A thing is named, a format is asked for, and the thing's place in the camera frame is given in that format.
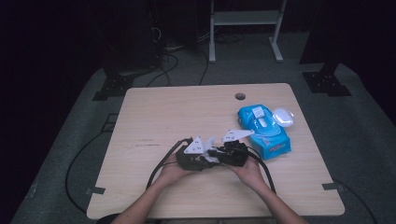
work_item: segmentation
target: person's left hand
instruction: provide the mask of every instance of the person's left hand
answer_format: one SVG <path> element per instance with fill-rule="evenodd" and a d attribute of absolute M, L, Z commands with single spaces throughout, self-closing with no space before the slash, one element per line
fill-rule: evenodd
<path fill-rule="evenodd" d="M 177 164 L 176 154 L 172 154 L 163 164 L 165 165 L 163 166 L 163 169 L 161 170 L 161 173 L 158 176 L 158 178 L 155 180 L 155 182 L 159 184 L 161 183 L 164 187 L 176 183 L 179 179 L 181 179 L 185 175 L 194 173 L 194 171 L 183 170 Z"/>

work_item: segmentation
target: dark background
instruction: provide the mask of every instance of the dark background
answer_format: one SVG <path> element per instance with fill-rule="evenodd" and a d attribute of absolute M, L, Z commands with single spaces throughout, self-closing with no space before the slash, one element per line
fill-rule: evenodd
<path fill-rule="evenodd" d="M 174 38 L 189 37 L 181 41 L 208 29 L 207 0 L 111 3 L 0 1 L 3 223 L 12 219 L 79 93 L 109 52 L 131 67 L 147 67 L 161 55 L 152 44 L 151 25 Z M 228 3 L 219 0 L 217 8 Z M 277 4 L 239 1 L 235 9 L 259 7 Z M 197 19 L 177 14 L 184 9 L 195 12 Z M 395 9 L 385 1 L 289 0 L 281 32 L 311 31 L 302 63 L 323 63 L 329 52 L 337 55 L 358 73 L 394 122 Z M 188 21 L 190 29 L 178 21 Z"/>

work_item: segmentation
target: table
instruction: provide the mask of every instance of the table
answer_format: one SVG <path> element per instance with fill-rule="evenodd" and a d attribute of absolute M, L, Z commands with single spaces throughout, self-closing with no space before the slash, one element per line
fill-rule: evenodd
<path fill-rule="evenodd" d="M 217 25 L 274 25 L 274 35 L 269 37 L 271 48 L 276 61 L 283 62 L 282 54 L 277 46 L 280 25 L 285 14 L 287 0 L 282 0 L 279 10 L 257 10 L 257 11 L 215 11 L 214 0 L 210 7 L 210 41 L 209 41 L 209 61 L 216 61 L 215 48 L 215 26 Z"/>
<path fill-rule="evenodd" d="M 244 94 L 245 100 L 235 95 Z M 237 111 L 263 104 L 286 107 L 295 117 L 286 132 L 292 151 L 265 161 L 276 192 L 301 216 L 339 216 L 345 211 L 327 167 L 288 84 L 244 84 L 129 89 L 98 176 L 87 216 L 120 213 L 145 190 L 149 176 L 166 152 L 184 138 L 203 141 L 239 129 Z M 242 140 L 250 146 L 247 139 Z M 226 167 L 189 175 L 162 194 L 149 217 L 270 217 L 260 198 Z"/>

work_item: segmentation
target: white shelf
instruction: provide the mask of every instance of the white shelf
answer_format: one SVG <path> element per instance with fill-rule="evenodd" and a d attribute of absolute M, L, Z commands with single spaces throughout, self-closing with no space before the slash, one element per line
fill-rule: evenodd
<path fill-rule="evenodd" d="M 276 24 L 278 14 L 278 10 L 217 11 L 214 13 L 214 25 Z"/>

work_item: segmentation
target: blue wipes pack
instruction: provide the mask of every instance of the blue wipes pack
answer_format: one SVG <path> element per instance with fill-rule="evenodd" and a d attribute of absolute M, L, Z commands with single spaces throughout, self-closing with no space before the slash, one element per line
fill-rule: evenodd
<path fill-rule="evenodd" d="M 248 139 L 264 160 L 291 151 L 290 139 L 280 127 L 273 113 L 264 105 L 250 105 L 239 109 L 239 125 L 254 131 Z"/>

